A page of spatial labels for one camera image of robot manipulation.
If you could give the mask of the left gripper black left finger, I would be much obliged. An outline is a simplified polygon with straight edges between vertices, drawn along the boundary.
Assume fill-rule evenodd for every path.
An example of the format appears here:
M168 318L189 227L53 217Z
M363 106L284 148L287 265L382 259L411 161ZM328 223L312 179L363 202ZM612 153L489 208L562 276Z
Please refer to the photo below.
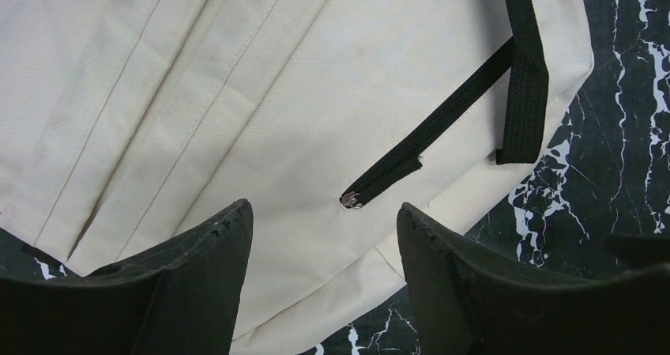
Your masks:
M229 353L253 223L240 199L86 277L2 277L2 353Z

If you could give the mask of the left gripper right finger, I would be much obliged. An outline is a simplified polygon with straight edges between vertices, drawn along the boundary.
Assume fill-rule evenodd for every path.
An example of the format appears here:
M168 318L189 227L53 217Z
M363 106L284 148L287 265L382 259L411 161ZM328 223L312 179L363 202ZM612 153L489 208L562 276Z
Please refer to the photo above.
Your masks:
M611 234L589 280L507 258L405 203L397 239L425 354L666 354L669 238Z

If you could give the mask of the beige canvas backpack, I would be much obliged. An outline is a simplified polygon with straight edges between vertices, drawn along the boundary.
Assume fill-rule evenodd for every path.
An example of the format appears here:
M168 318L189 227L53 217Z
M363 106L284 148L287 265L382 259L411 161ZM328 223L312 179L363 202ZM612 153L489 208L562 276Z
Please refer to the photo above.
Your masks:
M465 232L533 169L593 70L583 0L524 0L548 70L493 86L371 198L364 173L521 32L519 0L1 0L1 226L75 274L247 199L234 354L308 350L405 283L404 202Z

